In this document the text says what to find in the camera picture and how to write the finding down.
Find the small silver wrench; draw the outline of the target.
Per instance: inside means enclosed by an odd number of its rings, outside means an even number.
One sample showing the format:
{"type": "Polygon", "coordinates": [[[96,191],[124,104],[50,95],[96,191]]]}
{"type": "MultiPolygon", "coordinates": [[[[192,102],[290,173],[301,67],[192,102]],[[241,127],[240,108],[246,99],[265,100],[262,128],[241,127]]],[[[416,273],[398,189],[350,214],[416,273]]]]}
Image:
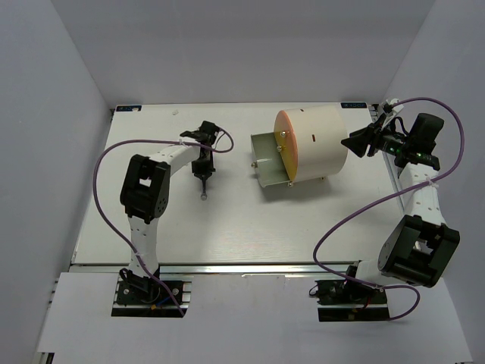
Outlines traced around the small silver wrench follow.
{"type": "Polygon", "coordinates": [[[207,194],[207,179],[205,177],[203,177],[201,179],[201,182],[202,182],[202,191],[201,191],[201,200],[202,201],[205,201],[207,198],[208,198],[208,194],[207,194]]]}

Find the round cream drawer cabinet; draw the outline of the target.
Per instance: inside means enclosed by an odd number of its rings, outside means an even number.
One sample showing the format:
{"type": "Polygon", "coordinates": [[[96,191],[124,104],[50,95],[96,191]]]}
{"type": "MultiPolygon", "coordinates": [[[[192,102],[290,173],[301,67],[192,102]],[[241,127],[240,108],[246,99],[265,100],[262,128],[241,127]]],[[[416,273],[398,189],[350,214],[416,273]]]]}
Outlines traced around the round cream drawer cabinet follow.
{"type": "Polygon", "coordinates": [[[279,111],[274,137],[291,183],[337,174],[346,162],[347,130],[333,103],[279,111]]]}

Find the grey green bottom drawer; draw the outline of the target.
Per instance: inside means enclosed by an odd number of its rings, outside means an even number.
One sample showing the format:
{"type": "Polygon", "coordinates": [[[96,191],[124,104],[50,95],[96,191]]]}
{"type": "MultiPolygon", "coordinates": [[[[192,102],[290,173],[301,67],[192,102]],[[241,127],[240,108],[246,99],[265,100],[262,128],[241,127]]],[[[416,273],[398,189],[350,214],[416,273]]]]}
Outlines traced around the grey green bottom drawer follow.
{"type": "Polygon", "coordinates": [[[286,172],[280,154],[280,146],[272,132],[252,134],[251,147],[252,167],[262,188],[276,185],[291,187],[293,185],[286,172]]]}

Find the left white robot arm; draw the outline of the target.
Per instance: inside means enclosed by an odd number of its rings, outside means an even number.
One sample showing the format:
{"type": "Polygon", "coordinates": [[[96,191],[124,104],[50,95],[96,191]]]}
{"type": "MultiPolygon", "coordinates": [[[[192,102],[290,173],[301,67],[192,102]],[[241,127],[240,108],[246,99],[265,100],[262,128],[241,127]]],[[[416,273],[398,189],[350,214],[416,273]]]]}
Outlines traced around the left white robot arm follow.
{"type": "Polygon", "coordinates": [[[130,242],[135,247],[125,281],[136,281],[134,293],[150,303],[160,294],[160,284],[151,276],[159,276],[156,253],[158,220],[169,202],[171,177],[190,164],[192,173],[202,182],[201,199],[207,199],[206,184],[215,172],[212,147],[221,128],[203,121],[194,131],[181,133],[177,144],[169,145],[148,156],[134,155],[128,165],[120,202],[130,224],[130,242]]]}

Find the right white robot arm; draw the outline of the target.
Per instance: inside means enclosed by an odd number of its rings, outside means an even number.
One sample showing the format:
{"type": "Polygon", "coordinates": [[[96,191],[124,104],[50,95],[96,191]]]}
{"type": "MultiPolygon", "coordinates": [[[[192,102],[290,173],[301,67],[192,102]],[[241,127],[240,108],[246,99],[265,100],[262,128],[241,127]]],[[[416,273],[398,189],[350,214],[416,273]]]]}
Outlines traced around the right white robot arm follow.
{"type": "Polygon", "coordinates": [[[410,189],[404,215],[378,258],[360,261],[355,276],[342,283],[347,300],[362,301],[370,292],[368,282],[388,285],[403,281],[433,287],[452,258],[460,235],[442,216],[434,182],[440,162],[433,149],[443,125],[442,118],[420,113],[410,131],[400,133],[393,122],[385,125],[380,118],[342,141],[358,157],[373,156],[377,151],[393,156],[399,186],[410,189]]]}

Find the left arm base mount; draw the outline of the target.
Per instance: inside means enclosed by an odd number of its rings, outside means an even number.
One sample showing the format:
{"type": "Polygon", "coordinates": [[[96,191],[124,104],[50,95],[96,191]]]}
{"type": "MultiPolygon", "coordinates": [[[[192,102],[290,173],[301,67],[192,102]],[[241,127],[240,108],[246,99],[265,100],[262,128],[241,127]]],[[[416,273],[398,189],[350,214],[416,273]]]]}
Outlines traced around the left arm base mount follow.
{"type": "Polygon", "coordinates": [[[191,298],[191,281],[169,280],[165,284],[178,302],[180,313],[168,292],[158,285],[151,293],[130,286],[118,279],[111,308],[112,317],[181,319],[186,313],[191,298]]]}

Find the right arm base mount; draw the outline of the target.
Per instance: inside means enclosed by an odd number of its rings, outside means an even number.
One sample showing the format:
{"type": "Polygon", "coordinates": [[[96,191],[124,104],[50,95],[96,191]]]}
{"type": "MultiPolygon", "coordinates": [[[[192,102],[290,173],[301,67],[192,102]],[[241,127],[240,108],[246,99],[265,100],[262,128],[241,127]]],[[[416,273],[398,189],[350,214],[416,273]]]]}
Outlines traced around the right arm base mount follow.
{"type": "Polygon", "coordinates": [[[347,280],[319,280],[308,295],[317,300],[319,322],[382,322],[390,318],[384,292],[347,280]]]}

